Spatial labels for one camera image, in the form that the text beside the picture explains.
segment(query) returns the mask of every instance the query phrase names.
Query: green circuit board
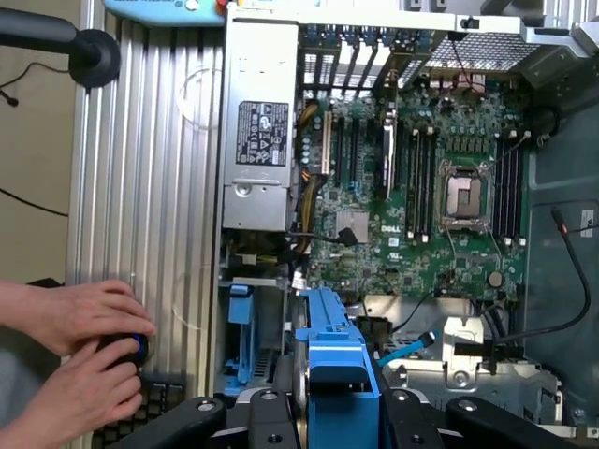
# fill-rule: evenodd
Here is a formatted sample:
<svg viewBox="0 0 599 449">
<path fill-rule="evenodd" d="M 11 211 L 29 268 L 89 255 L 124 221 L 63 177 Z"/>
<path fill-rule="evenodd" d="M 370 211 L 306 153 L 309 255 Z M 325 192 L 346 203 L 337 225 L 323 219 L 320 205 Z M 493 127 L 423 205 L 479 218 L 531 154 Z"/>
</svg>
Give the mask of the green circuit board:
<svg viewBox="0 0 599 449">
<path fill-rule="evenodd" d="M 350 296 L 421 297 L 446 286 L 480 300 L 516 300 L 525 277 L 528 232 L 528 156 L 521 127 L 525 101 L 525 95 L 493 81 L 487 81 L 484 95 L 423 88 L 391 99 L 323 101 L 303 135 L 304 168 L 317 171 L 322 117 L 325 111 L 332 114 L 332 170 L 317 200 L 314 232 L 334 236 L 351 224 L 360 243 L 344 248 L 313 241 L 309 284 Z M 395 178 L 388 195 L 381 195 L 381 129 L 389 109 L 397 120 Z M 428 159 L 417 160 L 418 152 L 428 152 Z M 416 172 L 423 163 L 429 171 L 421 176 Z M 453 167 L 451 176 L 448 167 Z M 448 229 L 448 186 L 470 176 L 463 173 L 478 177 L 481 167 L 476 205 L 487 221 L 477 229 Z M 418 204 L 427 208 L 430 228 L 411 232 L 406 218 L 412 216 L 415 192 L 423 191 L 427 198 Z"/>
</svg>

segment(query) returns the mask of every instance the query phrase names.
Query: hand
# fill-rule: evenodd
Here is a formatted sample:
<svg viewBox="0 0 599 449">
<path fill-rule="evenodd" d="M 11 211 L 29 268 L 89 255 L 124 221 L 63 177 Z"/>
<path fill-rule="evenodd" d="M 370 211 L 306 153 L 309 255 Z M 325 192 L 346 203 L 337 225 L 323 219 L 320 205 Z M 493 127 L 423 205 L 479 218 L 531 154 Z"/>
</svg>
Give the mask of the hand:
<svg viewBox="0 0 599 449">
<path fill-rule="evenodd" d="M 142 397 L 135 365 L 107 367 L 135 353 L 139 344 L 119 340 L 96 353 L 97 344 L 88 342 L 53 373 L 23 415 L 0 432 L 2 447 L 58 448 L 137 411 Z"/>
<path fill-rule="evenodd" d="M 156 330 L 124 282 L 39 289 L 37 293 L 24 332 L 60 356 L 75 353 L 90 338 L 117 333 L 152 335 Z"/>
</svg>

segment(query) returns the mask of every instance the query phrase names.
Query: blue plastic bracket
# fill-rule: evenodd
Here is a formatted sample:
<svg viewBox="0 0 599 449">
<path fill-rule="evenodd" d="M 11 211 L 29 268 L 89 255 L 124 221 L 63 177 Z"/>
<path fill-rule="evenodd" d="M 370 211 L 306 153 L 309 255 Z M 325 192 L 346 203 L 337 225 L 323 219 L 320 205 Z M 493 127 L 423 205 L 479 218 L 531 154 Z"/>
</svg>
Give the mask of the blue plastic bracket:
<svg viewBox="0 0 599 449">
<path fill-rule="evenodd" d="M 302 296 L 310 323 L 296 330 L 296 339 L 308 344 L 310 449 L 379 447 L 380 392 L 364 338 L 332 290 L 314 289 Z"/>
<path fill-rule="evenodd" d="M 254 292 L 248 285 L 233 284 L 229 298 L 228 321 L 241 325 L 237 382 L 246 385 L 252 379 L 259 348 Z"/>
<path fill-rule="evenodd" d="M 115 16 L 151 26 L 223 26 L 224 11 L 216 0 L 172 0 L 168 2 L 131 2 L 104 0 Z"/>
</svg>

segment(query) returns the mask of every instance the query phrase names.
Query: ribbed metal surface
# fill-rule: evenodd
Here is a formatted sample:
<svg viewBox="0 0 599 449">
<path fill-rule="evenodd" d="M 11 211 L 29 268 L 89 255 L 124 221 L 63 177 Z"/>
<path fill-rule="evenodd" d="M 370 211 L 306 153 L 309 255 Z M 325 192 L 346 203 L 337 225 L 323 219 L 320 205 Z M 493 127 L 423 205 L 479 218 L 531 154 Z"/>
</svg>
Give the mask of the ribbed metal surface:
<svg viewBox="0 0 599 449">
<path fill-rule="evenodd" d="M 148 30 L 82 2 L 121 42 L 118 82 L 77 94 L 67 282 L 130 282 L 158 327 L 148 370 L 207 393 L 222 30 Z"/>
</svg>

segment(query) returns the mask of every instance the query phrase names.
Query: power supply label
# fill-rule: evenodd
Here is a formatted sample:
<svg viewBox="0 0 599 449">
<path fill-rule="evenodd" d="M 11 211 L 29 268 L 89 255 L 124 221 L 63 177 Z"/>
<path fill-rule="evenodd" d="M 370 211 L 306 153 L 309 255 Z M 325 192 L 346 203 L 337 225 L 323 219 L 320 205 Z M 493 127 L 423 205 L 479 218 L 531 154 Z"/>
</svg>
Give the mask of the power supply label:
<svg viewBox="0 0 599 449">
<path fill-rule="evenodd" d="M 236 163 L 242 166 L 284 167 L 288 125 L 287 103 L 241 103 L 237 121 Z"/>
</svg>

